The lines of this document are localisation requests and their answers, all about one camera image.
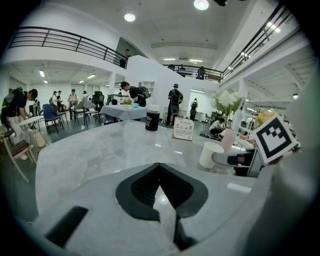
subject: shoe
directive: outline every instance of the shoe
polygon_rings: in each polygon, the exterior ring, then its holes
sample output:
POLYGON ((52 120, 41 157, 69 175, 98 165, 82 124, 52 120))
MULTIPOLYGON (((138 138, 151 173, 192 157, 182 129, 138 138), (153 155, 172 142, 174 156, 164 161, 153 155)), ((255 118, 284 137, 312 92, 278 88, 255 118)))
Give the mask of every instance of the shoe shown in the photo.
POLYGON ((28 160, 28 156, 26 154, 23 154, 22 156, 20 156, 21 160, 28 160))

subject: black metal railing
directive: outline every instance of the black metal railing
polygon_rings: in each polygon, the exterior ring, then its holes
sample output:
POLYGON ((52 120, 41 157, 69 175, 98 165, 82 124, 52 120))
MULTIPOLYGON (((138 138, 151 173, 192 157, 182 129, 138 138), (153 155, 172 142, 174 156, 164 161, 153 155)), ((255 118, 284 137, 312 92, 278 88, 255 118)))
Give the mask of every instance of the black metal railing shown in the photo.
POLYGON ((87 37, 54 28, 41 26, 19 27, 13 35, 9 48, 27 46, 70 50, 91 55, 124 69, 127 68, 128 58, 121 53, 87 37))
POLYGON ((275 34, 279 33, 284 25, 284 22, 287 21, 291 15, 292 14, 290 11, 283 4, 278 4, 258 32, 223 71, 222 79, 226 78, 227 75, 239 68, 244 62, 250 59, 251 56, 259 51, 268 41, 270 41, 275 34))
POLYGON ((200 80, 211 80, 220 82, 223 78, 223 74, 221 71, 204 68, 201 69, 199 66, 189 66, 189 65, 164 65, 171 69, 172 71, 177 72, 179 75, 183 77, 192 77, 200 80))

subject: black t-shirt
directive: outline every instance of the black t-shirt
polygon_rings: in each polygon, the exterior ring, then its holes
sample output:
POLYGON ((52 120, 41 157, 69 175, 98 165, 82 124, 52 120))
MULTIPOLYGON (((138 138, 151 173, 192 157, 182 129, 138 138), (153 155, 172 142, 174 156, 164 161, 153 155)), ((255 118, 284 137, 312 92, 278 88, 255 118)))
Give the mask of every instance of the black t-shirt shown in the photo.
POLYGON ((133 99, 135 97, 138 97, 138 100, 135 103, 138 103, 139 106, 145 107, 146 106, 146 98, 143 95, 143 92, 138 87, 131 87, 130 88, 130 97, 133 99))
POLYGON ((9 111, 10 114, 8 114, 9 117, 18 117, 20 116, 19 108, 25 108, 27 105, 27 92, 21 91, 16 96, 14 96, 11 104, 9 105, 9 108, 11 111, 9 111))

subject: white cup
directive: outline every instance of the white cup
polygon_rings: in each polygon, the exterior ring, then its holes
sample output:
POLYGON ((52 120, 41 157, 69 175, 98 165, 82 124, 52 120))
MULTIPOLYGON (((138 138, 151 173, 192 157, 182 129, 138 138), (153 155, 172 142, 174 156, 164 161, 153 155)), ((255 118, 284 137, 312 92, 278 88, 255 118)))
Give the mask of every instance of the white cup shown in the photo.
POLYGON ((212 161, 212 154, 224 152, 225 150, 220 145, 214 142, 207 141, 203 145, 203 150, 199 159, 199 163, 204 168, 211 169, 215 165, 215 162, 212 161))

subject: sign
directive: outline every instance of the sign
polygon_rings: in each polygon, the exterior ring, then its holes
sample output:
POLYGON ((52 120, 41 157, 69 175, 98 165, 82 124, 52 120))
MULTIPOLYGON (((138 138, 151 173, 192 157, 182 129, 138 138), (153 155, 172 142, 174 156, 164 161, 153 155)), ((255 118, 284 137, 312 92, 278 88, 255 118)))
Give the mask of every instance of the sign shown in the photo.
POLYGON ((190 119, 176 117, 174 119, 172 138, 192 141, 195 123, 190 119))
POLYGON ((255 130, 254 138, 265 164, 282 156, 297 144, 288 125, 278 113, 255 130))

